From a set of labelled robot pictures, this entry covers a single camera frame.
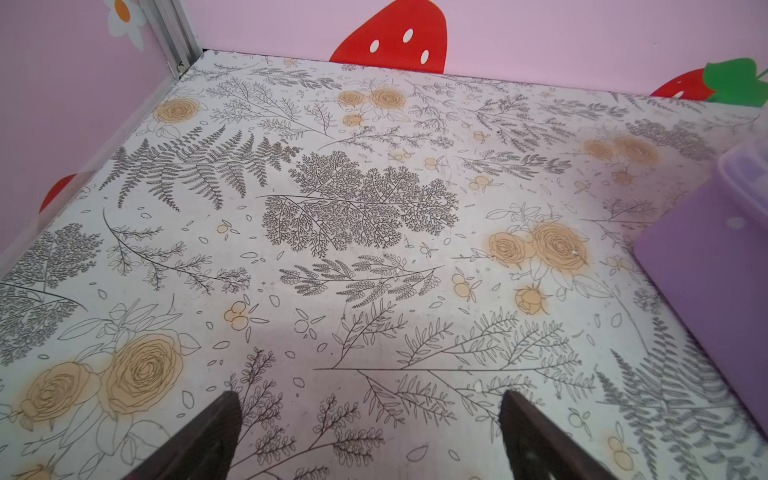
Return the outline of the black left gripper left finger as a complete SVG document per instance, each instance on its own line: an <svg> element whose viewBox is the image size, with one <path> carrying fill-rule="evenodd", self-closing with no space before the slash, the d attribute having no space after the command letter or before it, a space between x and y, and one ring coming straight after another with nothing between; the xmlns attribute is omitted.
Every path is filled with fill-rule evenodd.
<svg viewBox="0 0 768 480"><path fill-rule="evenodd" d="M222 393L124 479L226 479L242 419L238 395Z"/></svg>

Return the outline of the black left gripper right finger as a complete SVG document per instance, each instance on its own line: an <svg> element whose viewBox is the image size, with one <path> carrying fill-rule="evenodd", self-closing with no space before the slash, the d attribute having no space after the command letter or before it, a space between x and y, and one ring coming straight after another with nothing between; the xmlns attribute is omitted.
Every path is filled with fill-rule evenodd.
<svg viewBox="0 0 768 480"><path fill-rule="evenodd" d="M615 479L519 392L504 393L499 426L514 479Z"/></svg>

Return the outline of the purple plastic tool box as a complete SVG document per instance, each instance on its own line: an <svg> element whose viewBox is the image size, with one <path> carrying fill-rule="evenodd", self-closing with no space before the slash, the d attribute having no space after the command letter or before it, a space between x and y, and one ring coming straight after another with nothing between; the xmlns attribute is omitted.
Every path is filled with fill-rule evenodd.
<svg viewBox="0 0 768 480"><path fill-rule="evenodd" d="M767 426L767 140L725 152L647 228L635 257L761 428Z"/></svg>

